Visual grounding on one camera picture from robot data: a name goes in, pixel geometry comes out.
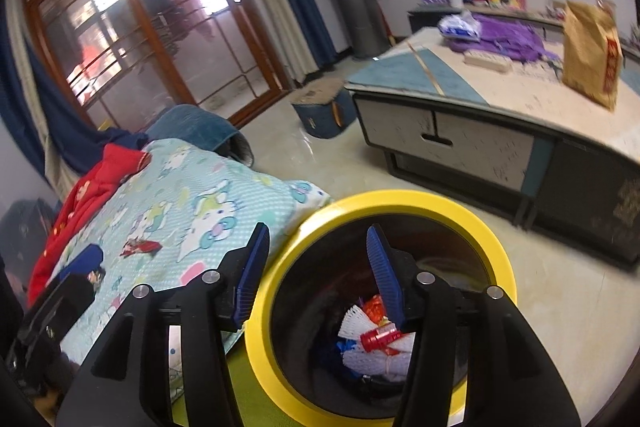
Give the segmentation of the red snack bar wrapper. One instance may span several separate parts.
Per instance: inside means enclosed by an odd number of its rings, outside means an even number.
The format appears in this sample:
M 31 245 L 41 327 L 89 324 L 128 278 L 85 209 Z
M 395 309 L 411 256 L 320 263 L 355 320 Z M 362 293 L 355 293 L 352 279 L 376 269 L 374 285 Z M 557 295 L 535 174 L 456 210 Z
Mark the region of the red snack bar wrapper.
M 133 255 L 150 255 L 155 256 L 162 249 L 160 243 L 148 241 L 147 239 L 129 239 L 126 242 L 120 255 L 128 258 Z

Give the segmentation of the wooden glass sliding door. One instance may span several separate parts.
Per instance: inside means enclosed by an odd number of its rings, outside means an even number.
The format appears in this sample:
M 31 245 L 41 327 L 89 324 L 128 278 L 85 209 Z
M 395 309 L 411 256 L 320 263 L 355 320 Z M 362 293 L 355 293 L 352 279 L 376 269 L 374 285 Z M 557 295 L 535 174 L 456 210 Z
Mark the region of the wooden glass sliding door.
M 256 0 L 24 0 L 56 87 L 93 127 L 180 104 L 247 124 L 288 90 Z

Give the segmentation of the dark sofa cushion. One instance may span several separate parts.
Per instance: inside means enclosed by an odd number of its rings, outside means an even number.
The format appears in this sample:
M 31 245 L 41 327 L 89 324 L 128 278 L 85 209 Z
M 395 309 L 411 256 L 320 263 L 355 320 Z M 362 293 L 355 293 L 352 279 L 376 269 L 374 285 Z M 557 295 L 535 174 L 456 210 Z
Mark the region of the dark sofa cushion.
M 13 294 L 26 310 L 27 287 L 52 230 L 55 212 L 43 199 L 14 202 L 1 217 L 1 258 Z

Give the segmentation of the red cylindrical bottle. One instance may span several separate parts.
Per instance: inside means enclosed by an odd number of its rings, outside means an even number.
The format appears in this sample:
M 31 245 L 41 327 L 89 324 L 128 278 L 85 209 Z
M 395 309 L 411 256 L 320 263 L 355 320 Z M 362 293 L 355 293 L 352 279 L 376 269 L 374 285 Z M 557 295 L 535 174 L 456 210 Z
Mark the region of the red cylindrical bottle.
M 377 329 L 370 329 L 360 335 L 360 343 L 364 351 L 384 350 L 394 341 L 404 337 L 404 333 L 398 331 L 393 324 L 386 324 Z

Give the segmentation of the blue curtain left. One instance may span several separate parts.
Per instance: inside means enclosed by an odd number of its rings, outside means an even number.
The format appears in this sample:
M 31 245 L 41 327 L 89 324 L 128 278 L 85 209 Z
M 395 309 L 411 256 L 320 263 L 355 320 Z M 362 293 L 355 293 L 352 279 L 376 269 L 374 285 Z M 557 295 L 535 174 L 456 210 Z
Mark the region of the blue curtain left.
M 22 0 L 1 0 L 1 120 L 29 164 L 60 199 L 110 143 L 139 150 L 144 133 L 100 131 L 78 115 L 40 62 Z

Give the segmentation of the purple cloth bag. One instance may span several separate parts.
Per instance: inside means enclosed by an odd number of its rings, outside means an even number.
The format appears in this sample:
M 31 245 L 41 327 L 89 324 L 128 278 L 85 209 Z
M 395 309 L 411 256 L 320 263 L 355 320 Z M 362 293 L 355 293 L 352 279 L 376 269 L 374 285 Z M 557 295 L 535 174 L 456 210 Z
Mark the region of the purple cloth bag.
M 478 40 L 446 38 L 451 51 L 464 53 L 477 50 L 509 57 L 517 62 L 559 61 L 558 54 L 548 51 L 536 31 L 520 22 L 506 22 L 485 15 L 472 15 L 480 27 Z

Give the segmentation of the yellow rimmed trash bin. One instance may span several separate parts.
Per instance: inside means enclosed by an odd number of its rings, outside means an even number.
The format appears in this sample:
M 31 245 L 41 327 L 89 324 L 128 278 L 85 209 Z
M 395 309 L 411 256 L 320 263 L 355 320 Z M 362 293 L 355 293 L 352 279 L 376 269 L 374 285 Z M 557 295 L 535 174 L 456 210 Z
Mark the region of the yellow rimmed trash bin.
M 260 284 L 229 369 L 249 426 L 387 426 L 410 339 L 390 324 L 367 256 L 368 228 L 451 286 L 518 290 L 488 226 L 445 197 L 409 190 L 349 196 L 310 216 Z

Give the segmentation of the red blanket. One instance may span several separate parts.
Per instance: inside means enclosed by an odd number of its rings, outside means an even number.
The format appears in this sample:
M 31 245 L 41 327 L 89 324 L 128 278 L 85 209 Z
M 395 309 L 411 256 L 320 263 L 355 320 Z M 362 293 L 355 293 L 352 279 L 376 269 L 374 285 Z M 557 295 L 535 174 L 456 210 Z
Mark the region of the red blanket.
M 33 306 L 46 288 L 66 245 L 111 199 L 130 176 L 151 161 L 144 150 L 107 144 L 102 159 L 74 185 L 58 213 L 46 246 L 37 260 L 27 286 L 27 304 Z

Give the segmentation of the black tv cabinet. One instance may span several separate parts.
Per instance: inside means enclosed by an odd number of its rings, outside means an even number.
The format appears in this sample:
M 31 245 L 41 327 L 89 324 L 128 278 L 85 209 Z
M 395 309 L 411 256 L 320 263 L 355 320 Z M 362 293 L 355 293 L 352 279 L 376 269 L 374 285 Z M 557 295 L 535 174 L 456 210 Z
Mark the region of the black tv cabinet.
M 473 15 L 493 17 L 497 20 L 520 22 L 532 26 L 544 41 L 563 42 L 564 23 L 562 20 L 531 12 L 499 10 L 475 5 L 465 5 L 463 9 L 455 9 L 444 4 L 419 4 L 416 8 L 408 11 L 411 32 L 417 32 L 423 27 L 436 27 L 444 16 L 459 15 L 463 11 L 469 11 Z

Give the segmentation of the red plastic bag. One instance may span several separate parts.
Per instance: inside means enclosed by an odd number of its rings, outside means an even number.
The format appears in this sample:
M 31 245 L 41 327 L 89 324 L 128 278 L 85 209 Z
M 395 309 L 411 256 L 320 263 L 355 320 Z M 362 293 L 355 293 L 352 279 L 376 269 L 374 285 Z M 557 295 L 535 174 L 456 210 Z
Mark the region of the red plastic bag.
M 367 317 L 369 317 L 369 319 L 376 325 L 387 322 L 386 310 L 380 295 L 375 295 L 367 300 L 363 303 L 361 309 L 363 309 L 363 312 L 367 314 Z

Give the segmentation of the tissue pack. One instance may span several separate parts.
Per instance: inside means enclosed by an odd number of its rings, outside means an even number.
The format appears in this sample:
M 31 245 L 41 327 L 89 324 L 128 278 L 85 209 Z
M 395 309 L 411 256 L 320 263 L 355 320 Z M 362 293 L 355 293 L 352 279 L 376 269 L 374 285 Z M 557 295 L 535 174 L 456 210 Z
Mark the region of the tissue pack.
M 437 24 L 439 33 L 446 39 L 480 41 L 482 23 L 469 11 L 444 16 Z

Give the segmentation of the marble top coffee table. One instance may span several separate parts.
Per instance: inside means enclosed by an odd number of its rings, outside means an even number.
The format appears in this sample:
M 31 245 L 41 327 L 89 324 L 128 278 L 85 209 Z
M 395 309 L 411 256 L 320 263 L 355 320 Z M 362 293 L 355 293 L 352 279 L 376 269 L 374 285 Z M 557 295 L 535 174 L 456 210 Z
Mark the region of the marble top coffee table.
M 639 65 L 614 110 L 553 63 L 470 63 L 424 28 L 351 75 L 366 142 L 398 178 L 619 265 L 639 262 Z

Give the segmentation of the brown paper snack bag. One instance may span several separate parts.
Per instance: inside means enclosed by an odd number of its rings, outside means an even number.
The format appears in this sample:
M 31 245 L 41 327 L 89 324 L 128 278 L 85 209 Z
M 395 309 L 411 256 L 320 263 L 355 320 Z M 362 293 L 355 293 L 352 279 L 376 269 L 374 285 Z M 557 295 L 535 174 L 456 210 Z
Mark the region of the brown paper snack bag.
M 614 112 L 622 60 L 613 11 L 602 3 L 567 1 L 563 24 L 565 86 Z

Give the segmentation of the lavender foam fruit net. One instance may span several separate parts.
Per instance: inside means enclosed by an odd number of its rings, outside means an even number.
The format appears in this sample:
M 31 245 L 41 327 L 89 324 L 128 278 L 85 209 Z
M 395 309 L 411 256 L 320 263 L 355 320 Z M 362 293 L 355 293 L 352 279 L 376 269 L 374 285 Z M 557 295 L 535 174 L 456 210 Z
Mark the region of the lavender foam fruit net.
M 343 364 L 360 375 L 385 378 L 386 381 L 404 381 L 409 372 L 410 352 L 386 355 L 383 351 L 364 351 L 353 347 L 342 354 Z

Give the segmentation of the small blue storage stool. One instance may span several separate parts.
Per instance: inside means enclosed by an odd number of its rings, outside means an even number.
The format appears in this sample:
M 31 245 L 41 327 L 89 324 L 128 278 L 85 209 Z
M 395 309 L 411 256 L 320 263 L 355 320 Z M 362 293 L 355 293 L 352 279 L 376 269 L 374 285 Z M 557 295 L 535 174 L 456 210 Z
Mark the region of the small blue storage stool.
M 332 139 L 356 119 L 352 97 L 341 78 L 323 77 L 311 81 L 291 96 L 291 104 L 304 130 L 318 139 Z

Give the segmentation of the blue rubber glove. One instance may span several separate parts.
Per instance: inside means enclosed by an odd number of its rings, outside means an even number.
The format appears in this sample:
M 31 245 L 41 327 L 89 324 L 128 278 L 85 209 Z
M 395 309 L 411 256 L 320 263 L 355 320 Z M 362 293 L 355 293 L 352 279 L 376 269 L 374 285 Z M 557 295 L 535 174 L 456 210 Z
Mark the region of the blue rubber glove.
M 336 342 L 336 347 L 338 352 L 341 353 L 341 355 L 344 352 L 347 351 L 352 351 L 355 348 L 358 347 L 358 341 L 357 340 L 352 340 L 352 339 L 342 339 L 342 338 L 338 338 L 337 342 Z

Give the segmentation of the white foam fruit net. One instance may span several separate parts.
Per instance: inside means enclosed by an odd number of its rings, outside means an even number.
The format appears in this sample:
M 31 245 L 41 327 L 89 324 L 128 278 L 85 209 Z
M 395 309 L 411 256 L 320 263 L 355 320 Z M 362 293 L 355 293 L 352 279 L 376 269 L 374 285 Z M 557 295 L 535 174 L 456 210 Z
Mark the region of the white foam fruit net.
M 369 319 L 369 317 L 367 317 L 367 314 L 363 312 L 363 309 L 357 305 L 353 305 L 345 312 L 340 329 L 338 330 L 338 335 L 344 339 L 352 339 L 360 342 L 361 334 L 370 331 L 370 329 L 377 329 L 378 327 L 385 326 L 386 324 L 395 325 L 393 322 L 376 325 Z M 384 350 L 392 349 L 400 352 L 410 352 L 413 348 L 414 338 L 416 338 L 415 333 L 404 333 L 404 337 L 394 341 Z

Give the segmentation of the hello kitty teal quilt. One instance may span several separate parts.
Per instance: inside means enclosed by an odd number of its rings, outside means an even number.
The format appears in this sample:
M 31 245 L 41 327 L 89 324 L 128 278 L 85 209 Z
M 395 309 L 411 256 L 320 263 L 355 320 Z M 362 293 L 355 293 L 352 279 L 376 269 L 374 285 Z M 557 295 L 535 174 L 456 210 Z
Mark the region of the hello kitty teal quilt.
M 188 283 L 244 246 L 259 222 L 269 229 L 269 254 L 276 257 L 330 199 L 309 181 L 280 180 L 178 139 L 153 141 L 145 152 L 151 154 L 149 165 L 130 176 L 70 240 L 55 267 L 62 270 L 90 244 L 102 248 L 102 285 L 61 343 L 75 363 L 84 361 L 134 286 L 164 291 Z M 155 256 L 123 258 L 129 239 L 154 241 L 162 249 Z

